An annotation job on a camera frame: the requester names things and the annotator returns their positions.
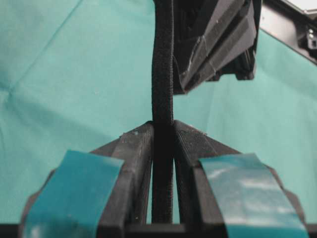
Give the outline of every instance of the tape strip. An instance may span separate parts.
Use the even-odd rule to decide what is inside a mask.
[[[68,151],[27,215],[23,238],[95,238],[122,164]]]
[[[230,238],[308,238],[271,172],[255,154],[200,159]]]

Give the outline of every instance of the black 3d printed part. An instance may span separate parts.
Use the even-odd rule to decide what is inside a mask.
[[[223,74],[254,78],[261,3],[174,1],[174,94]]]

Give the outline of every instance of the teal tape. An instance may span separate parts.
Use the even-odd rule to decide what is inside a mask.
[[[230,238],[308,238],[271,172],[255,154],[200,159]]]
[[[122,164],[68,151],[27,215],[23,238],[95,238]]]

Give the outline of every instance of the teal fabric backdrop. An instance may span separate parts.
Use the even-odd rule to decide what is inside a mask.
[[[68,149],[151,119],[155,13],[150,0],[2,0],[0,20],[0,223],[16,223]],[[263,32],[258,49],[255,80],[176,96],[175,118],[255,152],[317,222],[317,67]]]

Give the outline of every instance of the green cloth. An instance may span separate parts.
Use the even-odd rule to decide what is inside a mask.
[[[0,223],[16,223],[68,149],[152,118],[151,0],[0,1]],[[317,67],[260,33],[254,81],[176,96],[175,118],[256,152],[317,222]]]
[[[28,212],[23,238],[95,238],[123,162],[68,151]]]
[[[0,223],[16,223],[68,149],[150,120],[150,0],[0,1]]]
[[[317,223],[317,67],[260,32],[253,81],[223,77],[175,97],[174,117],[243,153],[255,152]]]

